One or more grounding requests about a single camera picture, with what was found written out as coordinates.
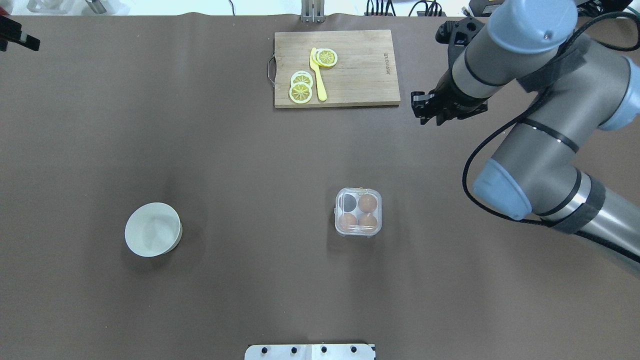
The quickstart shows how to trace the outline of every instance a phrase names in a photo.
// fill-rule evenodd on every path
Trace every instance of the lemon slice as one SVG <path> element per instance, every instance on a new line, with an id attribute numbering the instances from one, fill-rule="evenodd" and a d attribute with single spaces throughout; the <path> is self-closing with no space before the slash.
<path id="1" fill-rule="evenodd" d="M 318 49 L 314 54 L 314 60 L 322 67 L 332 67 L 338 62 L 338 54 L 331 49 Z"/>
<path id="2" fill-rule="evenodd" d="M 289 98 L 296 104 L 309 102 L 312 95 L 311 86 L 307 83 L 295 83 L 289 89 Z"/>
<path id="3" fill-rule="evenodd" d="M 298 71 L 291 76 L 291 86 L 295 83 L 307 83 L 308 86 L 314 86 L 314 79 L 308 72 Z"/>

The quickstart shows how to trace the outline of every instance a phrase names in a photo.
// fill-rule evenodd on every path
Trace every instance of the white bowl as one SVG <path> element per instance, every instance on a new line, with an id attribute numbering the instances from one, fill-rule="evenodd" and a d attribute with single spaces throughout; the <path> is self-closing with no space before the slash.
<path id="1" fill-rule="evenodd" d="M 180 237 L 182 224 L 178 213 L 162 202 L 152 202 L 134 211 L 124 229 L 127 246 L 145 258 L 173 250 Z"/>

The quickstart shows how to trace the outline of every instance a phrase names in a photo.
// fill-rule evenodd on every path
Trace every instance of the cutting board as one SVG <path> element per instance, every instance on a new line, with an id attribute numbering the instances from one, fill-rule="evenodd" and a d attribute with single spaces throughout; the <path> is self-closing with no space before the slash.
<path id="1" fill-rule="evenodd" d="M 317 98 L 315 73 L 309 67 L 312 47 L 326 47 L 338 54 L 334 67 L 320 68 L 326 101 Z M 400 104 L 391 30 L 276 33 L 275 60 L 276 108 Z M 314 94 L 306 104 L 296 104 L 289 98 L 291 76 L 300 70 L 314 76 Z"/>

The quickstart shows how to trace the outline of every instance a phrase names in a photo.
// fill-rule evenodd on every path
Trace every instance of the white metal plate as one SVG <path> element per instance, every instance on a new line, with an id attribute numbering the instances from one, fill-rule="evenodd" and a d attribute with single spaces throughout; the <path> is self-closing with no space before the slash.
<path id="1" fill-rule="evenodd" d="M 252 345 L 244 360 L 375 360 L 368 344 Z"/>

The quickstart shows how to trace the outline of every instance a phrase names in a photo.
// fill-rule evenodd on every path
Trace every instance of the brown tabletop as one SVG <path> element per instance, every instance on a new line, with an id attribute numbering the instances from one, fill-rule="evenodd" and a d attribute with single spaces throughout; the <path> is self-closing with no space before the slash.
<path id="1" fill-rule="evenodd" d="M 0 53 L 0 358 L 242 359 L 324 341 L 375 343 L 379 359 L 638 358 L 632 273 L 461 190 L 467 156 L 532 95 L 511 84 L 441 127 L 413 117 L 409 93 L 446 68 L 445 19 L 14 19 L 42 46 Z M 400 107 L 274 109 L 274 32 L 351 29 L 392 30 Z M 639 136 L 638 122 L 598 132 L 576 165 L 640 204 Z M 382 194 L 374 238 L 333 227 L 352 186 Z M 151 259 L 124 242 L 148 202 L 184 225 Z"/>

